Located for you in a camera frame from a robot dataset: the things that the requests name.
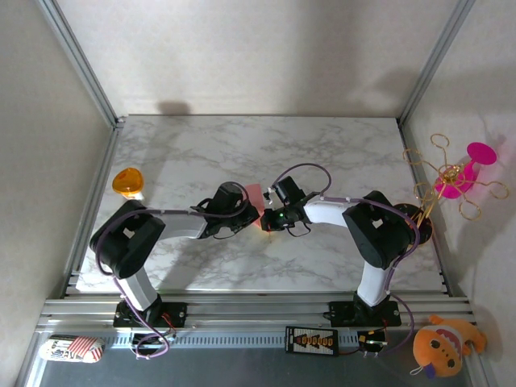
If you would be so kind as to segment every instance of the orange toy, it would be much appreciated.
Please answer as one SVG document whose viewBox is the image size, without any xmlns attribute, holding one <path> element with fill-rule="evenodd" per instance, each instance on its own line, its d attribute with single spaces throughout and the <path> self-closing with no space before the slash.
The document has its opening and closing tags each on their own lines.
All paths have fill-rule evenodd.
<svg viewBox="0 0 516 387">
<path fill-rule="evenodd" d="M 420 365 L 411 374 L 425 370 L 429 378 L 453 377 L 462 369 L 462 357 L 471 353 L 472 342 L 477 353 L 484 351 L 487 339 L 474 325 L 460 319 L 445 319 L 433 314 L 434 325 L 421 328 L 414 338 L 413 353 Z"/>
</svg>

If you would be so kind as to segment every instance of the marble tabletop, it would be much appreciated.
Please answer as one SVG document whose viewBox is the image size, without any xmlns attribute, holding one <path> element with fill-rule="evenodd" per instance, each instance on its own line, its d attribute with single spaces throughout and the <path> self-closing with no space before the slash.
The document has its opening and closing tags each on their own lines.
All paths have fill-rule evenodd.
<svg viewBox="0 0 516 387">
<path fill-rule="evenodd" d="M 144 175 L 144 204 L 185 209 L 212 197 L 223 181 L 271 185 L 289 166 L 316 162 L 333 176 L 328 196 L 362 197 L 378 189 L 392 202 L 416 203 L 394 119 L 130 116 L 114 156 L 94 230 L 122 204 L 113 177 L 126 167 Z M 290 174 L 305 192 L 320 190 L 326 175 L 303 168 Z M 402 262 L 392 289 L 441 290 L 431 243 Z M 364 261 L 349 231 L 317 225 L 301 238 L 251 226 L 234 238 L 167 239 L 145 264 L 161 290 L 352 291 Z M 77 290 L 115 293 L 88 249 Z"/>
</svg>

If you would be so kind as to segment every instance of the metal floor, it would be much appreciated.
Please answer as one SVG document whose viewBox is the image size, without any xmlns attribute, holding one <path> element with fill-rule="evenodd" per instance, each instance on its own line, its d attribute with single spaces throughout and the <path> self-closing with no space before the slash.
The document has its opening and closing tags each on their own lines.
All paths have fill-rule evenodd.
<svg viewBox="0 0 516 387">
<path fill-rule="evenodd" d="M 395 340 L 405 332 L 392 332 Z M 412 377 L 417 365 L 412 346 L 385 358 L 287 354 L 283 349 L 172 349 L 162 357 L 136 360 L 127 349 L 106 351 L 96 364 L 48 362 L 42 387 L 465 387 L 467 369 L 452 378 L 428 380 L 424 373 Z"/>
</svg>

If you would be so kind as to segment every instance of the red stripes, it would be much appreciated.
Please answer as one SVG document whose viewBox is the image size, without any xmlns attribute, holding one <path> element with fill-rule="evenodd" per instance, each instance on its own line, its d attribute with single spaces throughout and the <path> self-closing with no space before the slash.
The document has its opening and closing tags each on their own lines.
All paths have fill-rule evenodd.
<svg viewBox="0 0 516 387">
<path fill-rule="evenodd" d="M 95 361 L 99 361 L 102 357 L 102 348 L 95 348 L 91 354 L 94 356 Z"/>
<path fill-rule="evenodd" d="M 97 339 L 94 337 L 78 336 L 75 338 L 74 341 L 72 341 L 72 343 L 68 347 L 68 350 L 73 352 L 77 356 L 84 358 L 85 354 L 89 351 L 89 349 L 94 345 L 96 341 Z"/>
</svg>

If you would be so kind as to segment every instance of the white wall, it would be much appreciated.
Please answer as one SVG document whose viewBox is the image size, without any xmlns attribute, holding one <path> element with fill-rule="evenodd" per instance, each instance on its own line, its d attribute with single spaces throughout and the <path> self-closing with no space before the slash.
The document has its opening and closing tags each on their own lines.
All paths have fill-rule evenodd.
<svg viewBox="0 0 516 387">
<path fill-rule="evenodd" d="M 0 4 L 0 385 L 59 283 L 109 129 L 32 0 Z"/>
<path fill-rule="evenodd" d="M 121 113 L 394 117 L 456 0 L 59 0 Z"/>
<path fill-rule="evenodd" d="M 456 202 L 442 204 L 437 222 L 446 228 L 451 278 L 471 298 L 489 337 L 487 356 L 501 386 L 516 380 L 516 2 L 477 0 L 410 121 L 423 154 L 437 162 L 432 133 L 447 135 L 457 161 L 472 141 L 494 146 L 500 162 L 485 181 L 511 189 L 505 201 L 475 189 L 482 202 L 477 222 L 463 220 Z M 427 171 L 427 176 L 435 174 Z"/>
</svg>

